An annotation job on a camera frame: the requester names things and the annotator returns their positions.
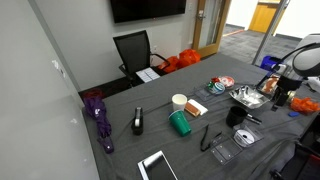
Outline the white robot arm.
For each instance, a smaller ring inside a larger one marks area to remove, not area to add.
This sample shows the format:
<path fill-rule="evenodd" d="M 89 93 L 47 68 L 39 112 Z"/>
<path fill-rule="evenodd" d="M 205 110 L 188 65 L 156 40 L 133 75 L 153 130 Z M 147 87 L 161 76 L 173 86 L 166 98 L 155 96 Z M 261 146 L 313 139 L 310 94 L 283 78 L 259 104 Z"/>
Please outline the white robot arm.
<path fill-rule="evenodd" d="M 280 76 L 275 94 L 272 97 L 272 110 L 276 111 L 289 99 L 288 92 L 300 88 L 303 80 L 320 75 L 320 34 L 313 33 L 304 37 L 298 46 L 283 57 L 289 60 L 291 71 Z"/>

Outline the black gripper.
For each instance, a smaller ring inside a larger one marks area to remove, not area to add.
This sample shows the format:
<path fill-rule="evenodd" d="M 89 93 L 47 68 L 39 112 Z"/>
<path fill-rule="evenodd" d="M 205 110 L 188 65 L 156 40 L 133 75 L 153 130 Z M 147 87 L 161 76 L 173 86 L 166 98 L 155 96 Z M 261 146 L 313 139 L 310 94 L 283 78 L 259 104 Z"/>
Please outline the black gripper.
<path fill-rule="evenodd" d="M 301 80 L 294 80 L 286 76 L 281 76 L 276 83 L 277 87 L 271 99 L 273 102 L 271 110 L 276 111 L 279 107 L 282 107 L 289 99 L 288 92 L 296 91 L 301 84 Z"/>

